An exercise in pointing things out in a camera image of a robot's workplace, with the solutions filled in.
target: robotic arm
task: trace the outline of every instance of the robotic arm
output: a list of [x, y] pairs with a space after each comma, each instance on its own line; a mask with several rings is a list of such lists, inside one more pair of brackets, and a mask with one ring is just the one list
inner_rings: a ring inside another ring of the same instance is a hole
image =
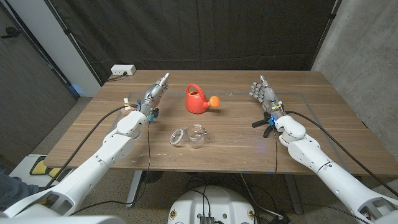
[[353, 215], [374, 224], [395, 223], [398, 200], [372, 191], [333, 162], [323, 153], [319, 143], [305, 132], [304, 126], [284, 113], [282, 102], [262, 75], [260, 79], [262, 84], [254, 82], [250, 95], [271, 114], [276, 129], [282, 132], [279, 140], [287, 147], [290, 156], [319, 176]]
[[[80, 208], [84, 198], [117, 161], [134, 149], [141, 135], [140, 128], [157, 117], [163, 93], [168, 89], [169, 74], [159, 79], [145, 93], [139, 111], [132, 111], [118, 122], [103, 141], [103, 145], [81, 166], [58, 185], [24, 198], [4, 211], [9, 218], [68, 216]], [[51, 205], [41, 202], [55, 201]]]

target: wooden table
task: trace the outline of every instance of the wooden table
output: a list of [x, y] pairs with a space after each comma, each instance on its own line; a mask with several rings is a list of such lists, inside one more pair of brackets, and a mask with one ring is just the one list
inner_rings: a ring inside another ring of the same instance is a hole
[[[252, 83], [259, 82], [259, 76], [263, 74], [286, 110], [302, 113], [320, 123], [375, 174], [398, 173], [398, 163], [320, 72], [277, 71], [138, 70], [131, 77], [108, 82], [48, 154], [45, 165], [62, 166], [101, 117], [123, 105], [125, 97], [129, 97], [131, 103], [142, 99], [147, 88], [166, 72], [170, 72], [169, 89], [160, 102], [160, 116], [150, 125], [151, 170], [273, 173], [276, 156], [273, 133], [264, 139], [265, 126], [251, 127], [253, 122], [264, 118], [261, 104], [248, 94]], [[184, 104], [185, 88], [189, 83], [201, 86], [208, 97], [217, 95], [221, 100], [220, 107], [203, 114], [188, 112]], [[306, 127], [307, 133], [335, 162], [352, 174], [366, 174], [317, 127], [301, 117], [292, 116]], [[69, 167], [77, 167], [89, 158], [121, 118], [121, 113], [117, 112], [104, 120]], [[191, 124], [203, 125], [211, 139], [199, 149], [190, 148], [187, 141], [172, 146], [169, 143], [171, 134]], [[147, 128], [144, 127], [133, 153], [113, 167], [147, 169], [146, 139]], [[279, 141], [277, 157], [277, 173], [312, 174], [295, 162]]]

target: robotic hand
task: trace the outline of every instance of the robotic hand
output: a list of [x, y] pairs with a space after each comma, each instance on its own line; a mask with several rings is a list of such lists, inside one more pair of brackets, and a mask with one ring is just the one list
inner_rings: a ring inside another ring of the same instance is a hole
[[263, 75], [260, 75], [260, 80], [262, 82], [261, 84], [257, 82], [253, 83], [249, 94], [261, 103], [265, 112], [277, 120], [284, 115], [282, 102], [279, 101], [278, 96], [275, 95], [272, 88], [269, 87]]
[[169, 73], [166, 73], [164, 77], [157, 80], [155, 84], [151, 85], [144, 94], [144, 99], [141, 104], [140, 112], [148, 116], [154, 108], [160, 103], [160, 99], [163, 93], [169, 88], [167, 79]]

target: power outlet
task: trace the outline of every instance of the power outlet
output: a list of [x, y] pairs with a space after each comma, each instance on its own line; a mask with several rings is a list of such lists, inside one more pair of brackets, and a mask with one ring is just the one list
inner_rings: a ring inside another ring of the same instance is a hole
[[123, 75], [127, 72], [127, 75], [133, 75], [136, 72], [136, 67], [134, 65], [113, 65], [111, 68], [113, 75]]

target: black cable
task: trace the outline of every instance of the black cable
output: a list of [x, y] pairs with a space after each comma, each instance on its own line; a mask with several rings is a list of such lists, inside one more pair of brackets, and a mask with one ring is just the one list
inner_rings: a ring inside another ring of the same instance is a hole
[[293, 201], [291, 201], [291, 200], [284, 199], [284, 198], [281, 197], [280, 195], [278, 195], [278, 196], [279, 196], [282, 200], [284, 200], [284, 201], [286, 201], [286, 202], [288, 202], [288, 203], [294, 203], [294, 204], [299, 204], [299, 205], [313, 205], [313, 206], [331, 208], [331, 209], [337, 210], [337, 211], [339, 211], [339, 212], [343, 212], [343, 213], [345, 213], [345, 214], [347, 214], [347, 215], [349, 215], [349, 216], [351, 216], [351, 217], [354, 217], [354, 218], [358, 219], [359, 221], [361, 221], [361, 222], [363, 222], [363, 223], [370, 224], [369, 222], [363, 220], [362, 218], [359, 218], [359, 217], [357, 217], [356, 215], [353, 215], [353, 214], [351, 214], [350, 212], [346, 212], [346, 211], [344, 211], [344, 210], [342, 210], [342, 209], [340, 209], [340, 208], [332, 207], [332, 206], [329, 206], [329, 205], [320, 205], [320, 204], [315, 204], [315, 203], [297, 203], [297, 202], [293, 202]]
[[347, 151], [332, 135], [330, 135], [322, 126], [320, 126], [318, 123], [313, 121], [312, 119], [294, 111], [285, 111], [287, 114], [292, 113], [292, 114], [297, 114], [311, 123], [313, 123], [315, 126], [320, 128], [333, 142], [335, 142], [352, 160], [354, 160], [362, 169], [364, 169], [368, 174], [370, 174], [373, 178], [375, 178], [381, 185], [385, 186], [386, 189], [388, 189], [390, 192], [392, 192], [395, 196], [398, 197], [398, 192], [396, 192], [394, 189], [392, 189], [390, 186], [388, 186], [386, 183], [384, 183], [380, 178], [378, 178], [376, 175], [374, 175], [368, 168], [366, 168], [361, 162], [359, 162], [351, 153]]
[[119, 79], [125, 77], [126, 75], [127, 75], [127, 72], [123, 72], [123, 75], [120, 75], [120, 76], [115, 77], [115, 78], [110, 78], [110, 79], [107, 80], [107, 82], [113, 82], [113, 81], [119, 80]]
[[80, 148], [83, 146], [83, 144], [86, 142], [86, 140], [88, 139], [88, 137], [94, 132], [94, 130], [98, 127], [98, 125], [101, 124], [101, 122], [107, 118], [109, 115], [117, 112], [118, 110], [128, 107], [126, 105], [124, 106], [120, 106], [114, 110], [112, 110], [111, 112], [109, 112], [108, 114], [106, 114], [105, 116], [103, 116], [98, 122], [97, 124], [91, 129], [91, 131], [86, 135], [86, 137], [82, 140], [82, 142], [79, 144], [79, 146], [75, 149], [75, 151], [72, 153], [72, 155], [69, 157], [69, 159], [66, 161], [66, 163], [64, 163], [64, 165], [61, 167], [61, 169], [57, 172], [57, 174], [55, 174], [55, 176], [53, 176], [50, 180], [50, 182], [45, 186], [44, 190], [47, 190], [51, 187], [52, 183], [58, 178], [58, 176], [63, 172], [63, 170], [65, 170], [65, 168], [67, 167], [67, 165], [70, 163], [70, 161], [75, 157], [76, 153], [80, 150]]
[[239, 179], [237, 176], [236, 176], [236, 174], [231, 174], [233, 177], [235, 177], [235, 179], [238, 181], [238, 185], [241, 187], [241, 190], [242, 190], [242, 192], [243, 192], [243, 197], [245, 197], [246, 198], [246, 187], [242, 184], [242, 180], [241, 179]]
[[258, 208], [260, 208], [261, 210], [263, 210], [263, 211], [265, 211], [265, 212], [267, 212], [267, 213], [270, 213], [270, 214], [272, 214], [272, 215], [275, 215], [275, 216], [280, 217], [280, 218], [283, 219], [283, 218], [284, 218], [283, 215], [278, 214], [277, 212], [273, 212], [273, 211], [271, 211], [271, 210], [268, 210], [268, 209], [266, 209], [266, 208], [261, 207], [261, 206], [254, 200], [253, 195], [252, 195], [252, 193], [251, 193], [251, 191], [250, 191], [250, 189], [249, 189], [248, 184], [246, 183], [246, 181], [245, 181], [245, 179], [244, 179], [242, 173], [240, 173], [240, 174], [241, 174], [241, 177], [242, 177], [242, 181], [243, 181], [245, 187], [247, 188], [247, 190], [248, 190], [248, 192], [249, 192], [250, 199], [252, 200], [252, 202], [253, 202]]
[[200, 182], [199, 180], [192, 180], [192, 179], [194, 179], [194, 178], [199, 178], [199, 179], [201, 179], [201, 180], [203, 181], [203, 182], [201, 182], [201, 183], [206, 184], [206, 180], [205, 180], [205, 179], [203, 179], [203, 178], [201, 178], [201, 177], [199, 177], [199, 176], [197, 176], [197, 175], [194, 175], [193, 177], [191, 177], [191, 178], [188, 180], [187, 184], [185, 185], [185, 190], [189, 190], [188, 185], [189, 185], [191, 182]]
[[201, 183], [202, 185], [205, 185], [206, 183], [204, 183], [204, 182], [202, 182], [202, 181], [200, 181], [200, 180], [191, 180], [188, 184], [190, 184], [190, 183], [195, 183], [195, 182], [197, 182], [197, 183]]
[[209, 186], [209, 183], [207, 183], [206, 184], [206, 187], [205, 187], [205, 189], [203, 190], [203, 211], [205, 210], [205, 191], [206, 191], [206, 188]]
[[270, 224], [270, 222], [268, 221], [268, 219], [260, 217], [260, 215], [259, 215], [257, 212], [256, 212], [256, 217], [259, 219], [259, 220], [258, 220], [258, 221], [259, 221], [259, 224], [261, 224], [262, 222], [266, 222], [266, 223]]
[[262, 187], [260, 187], [260, 186], [258, 186], [258, 185], [256, 185], [256, 184], [248, 184], [248, 186], [249, 186], [249, 188], [251, 188], [251, 187], [258, 187], [259, 189], [261, 189], [262, 191], [264, 191], [264, 192], [271, 198], [272, 203], [274, 204], [275, 212], [277, 212], [277, 207], [276, 207], [275, 200], [274, 200], [274, 198], [272, 197], [272, 195], [271, 195], [268, 191], [266, 191], [264, 188], [262, 188]]
[[[209, 202], [209, 199], [207, 198], [207, 196], [204, 193], [199, 192], [199, 191], [197, 191], [195, 189], [191, 189], [191, 191], [198, 192], [199, 194], [203, 195], [206, 198], [207, 204], [209, 206], [209, 213], [210, 213], [210, 202]], [[205, 204], [204, 203], [203, 203], [203, 216], [205, 216]]]
[[[148, 170], [147, 170], [147, 172], [149, 172], [149, 167], [150, 167], [149, 124], [150, 124], [150, 123], [148, 123], [148, 152], [149, 152], [149, 163], [148, 163]], [[146, 181], [144, 182], [144, 189], [142, 190], [142, 193], [141, 193], [141, 195], [138, 197], [137, 200], [132, 201], [132, 202], [118, 202], [118, 201], [115, 201], [115, 200], [108, 200], [108, 201], [105, 201], [105, 202], [98, 202], [98, 203], [95, 203], [95, 204], [86, 206], [86, 207], [84, 207], [84, 208], [81, 208], [81, 209], [79, 209], [79, 210], [73, 212], [73, 213], [70, 214], [69, 216], [72, 216], [72, 215], [74, 215], [74, 214], [76, 214], [76, 213], [78, 213], [78, 212], [81, 212], [81, 211], [83, 211], [83, 210], [86, 210], [87, 208], [91, 208], [91, 207], [94, 207], [94, 206], [97, 206], [97, 205], [102, 205], [102, 204], [105, 204], [105, 203], [118, 203], [118, 204], [121, 204], [121, 205], [130, 205], [130, 204], [134, 204], [134, 203], [138, 202], [138, 201], [142, 198], [142, 196], [144, 195], [144, 193], [145, 193], [145, 189], [146, 189], [146, 187], [147, 187], [147, 184], [146, 184], [146, 183], [148, 182], [148, 176], [149, 176], [149, 175], [147, 174], [147, 176], [146, 176]]]
[[276, 171], [278, 169], [278, 144], [276, 141], [276, 134], [275, 134], [275, 128], [274, 125], [272, 126], [272, 131], [274, 132], [274, 138], [275, 138], [275, 150], [276, 150], [276, 155], [275, 155], [275, 179], [276, 179]]

